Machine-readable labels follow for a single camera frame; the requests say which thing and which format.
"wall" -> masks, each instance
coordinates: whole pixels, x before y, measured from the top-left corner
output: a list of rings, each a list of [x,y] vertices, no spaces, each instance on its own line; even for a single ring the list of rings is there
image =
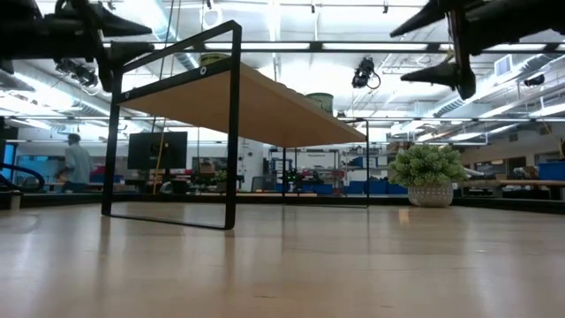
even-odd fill
[[[559,151],[558,139],[565,137],[565,125],[552,123],[554,135],[539,134],[539,130],[518,131],[518,141],[509,142],[508,134],[489,140],[492,145],[466,148],[461,154],[462,164],[481,163],[497,159],[526,157],[527,165],[535,165],[535,155]]]

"ceiling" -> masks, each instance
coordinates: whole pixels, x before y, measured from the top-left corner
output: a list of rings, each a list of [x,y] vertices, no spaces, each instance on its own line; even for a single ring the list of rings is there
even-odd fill
[[[388,34],[407,18],[419,11],[426,0],[388,0],[388,13],[383,13],[383,1],[357,0],[215,0],[213,10],[209,10],[206,1],[188,0],[114,0],[113,11],[123,18],[152,26],[161,23],[168,25],[169,15],[172,17],[170,26],[178,40],[201,32],[216,22],[234,19],[243,27],[244,42],[296,42],[296,41],[332,41],[332,42],[363,42],[363,41],[402,41],[402,42],[449,42],[448,26],[445,21],[425,27],[403,38],[391,39]],[[54,10],[55,0],[37,0],[43,14]],[[228,34],[215,38],[214,41],[228,41]],[[120,39],[121,41],[159,41],[154,34]],[[563,38],[554,32],[535,34],[524,39],[525,42],[561,42]],[[354,89],[351,78],[354,69],[363,57],[372,57],[381,76],[381,86],[375,91],[369,89]],[[490,78],[494,62],[504,57],[498,54],[484,54],[471,59],[471,67],[477,74],[478,82]],[[421,117],[436,109],[442,101],[456,97],[449,88],[430,86],[423,83],[406,83],[400,81],[400,76],[406,72],[435,65],[445,58],[443,54],[363,54],[363,53],[244,53],[242,61],[271,79],[276,79],[284,85],[303,94],[314,92],[329,93],[334,96],[334,110],[345,111],[348,117]],[[515,61],[524,61],[529,56],[515,56]],[[34,69],[48,74],[54,81],[53,89],[63,89],[63,86],[73,86],[77,83],[71,79],[60,79],[52,61],[26,61]],[[562,63],[546,66],[540,72],[547,74],[546,84],[541,87],[523,87],[517,89],[515,80],[490,94],[473,101],[464,108],[456,110],[459,115],[479,117],[481,110],[496,108],[513,102],[518,97],[535,94],[541,89],[561,84]],[[148,82],[170,76],[172,73],[184,72],[185,68],[173,57],[165,63],[153,62],[151,65],[124,77],[124,89],[138,87]],[[99,108],[109,108],[110,95],[100,89],[87,90],[83,95],[80,90],[73,97],[87,97],[89,104]],[[529,110],[535,110],[532,102]],[[516,107],[505,114],[523,111]],[[92,109],[80,107],[75,114],[92,116]],[[444,117],[453,117],[448,113]],[[404,123],[389,123],[395,125],[396,132],[426,133],[426,128],[412,125],[408,128]],[[459,126],[442,124],[435,127],[438,131],[451,129],[457,132]]]

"computer monitor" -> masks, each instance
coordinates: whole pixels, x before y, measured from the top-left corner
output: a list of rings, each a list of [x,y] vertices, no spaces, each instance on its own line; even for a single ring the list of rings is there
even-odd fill
[[[187,132],[166,132],[163,139],[159,169],[185,169]],[[127,169],[156,169],[161,145],[161,132],[142,132],[130,135]]]

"white plant pot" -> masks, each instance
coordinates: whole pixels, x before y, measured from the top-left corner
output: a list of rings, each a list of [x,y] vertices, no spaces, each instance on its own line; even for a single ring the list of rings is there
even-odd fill
[[[453,187],[446,185],[411,186],[408,199],[415,206],[423,208],[445,208],[453,201]]]

